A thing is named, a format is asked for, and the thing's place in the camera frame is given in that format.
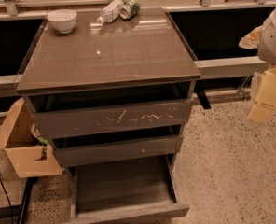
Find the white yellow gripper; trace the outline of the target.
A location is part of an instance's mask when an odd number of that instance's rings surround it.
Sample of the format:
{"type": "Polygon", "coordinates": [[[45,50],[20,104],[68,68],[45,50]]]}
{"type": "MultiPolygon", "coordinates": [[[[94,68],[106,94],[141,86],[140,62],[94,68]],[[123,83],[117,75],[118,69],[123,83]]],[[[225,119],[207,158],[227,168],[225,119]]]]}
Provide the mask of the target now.
{"type": "Polygon", "coordinates": [[[261,27],[258,26],[254,30],[252,30],[249,34],[244,36],[240,42],[239,46],[243,49],[256,49],[259,41],[261,27]]]}

